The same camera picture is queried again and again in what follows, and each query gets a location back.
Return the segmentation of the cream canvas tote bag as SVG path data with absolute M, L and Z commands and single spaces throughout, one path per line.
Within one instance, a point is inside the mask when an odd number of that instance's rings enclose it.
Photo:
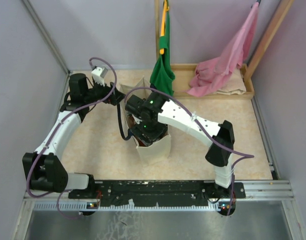
M 130 84 L 130 83 L 122 83 L 119 87 L 119 91 L 126 94 L 133 88 L 137 87 L 149 87 L 149 81 L 142 77 L 139 81 Z M 135 125 L 135 120 L 132 116 L 130 116 L 125 110 L 125 103 L 122 101 L 120 103 L 121 108 L 121 122 L 123 126 L 123 131 L 126 134 L 127 130 Z M 150 146 L 145 146 L 142 141 L 140 141 L 137 137 L 131 137 L 130 139 L 132 148 L 135 149 L 140 157 L 142 165 L 145 167 L 161 162 L 165 160 L 171 150 L 171 135 L 166 132 L 164 136 L 154 142 Z

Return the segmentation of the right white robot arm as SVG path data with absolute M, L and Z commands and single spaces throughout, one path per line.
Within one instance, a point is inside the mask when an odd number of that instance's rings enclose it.
M 125 110 L 135 121 L 130 132 L 146 147 L 159 141 L 169 127 L 206 145 L 205 159 L 214 167 L 217 194 L 227 198 L 233 193 L 231 151 L 235 137 L 229 121 L 216 123 L 188 113 L 179 103 L 157 92 L 152 92 L 148 98 L 133 94 L 126 101 Z

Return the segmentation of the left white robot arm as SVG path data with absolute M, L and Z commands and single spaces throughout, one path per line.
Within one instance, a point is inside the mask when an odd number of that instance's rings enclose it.
M 92 72 L 92 78 L 84 73 L 72 74 L 68 79 L 68 92 L 64 97 L 58 118 L 46 139 L 34 152 L 22 158 L 26 177 L 26 191 L 32 198 L 41 198 L 50 193 L 78 190 L 91 198 L 97 186 L 93 176 L 86 173 L 69 173 L 61 163 L 64 150 L 74 132 L 90 112 L 90 107 L 99 103 L 116 105 L 124 95 L 117 91 L 117 80 L 106 84 L 102 68 Z

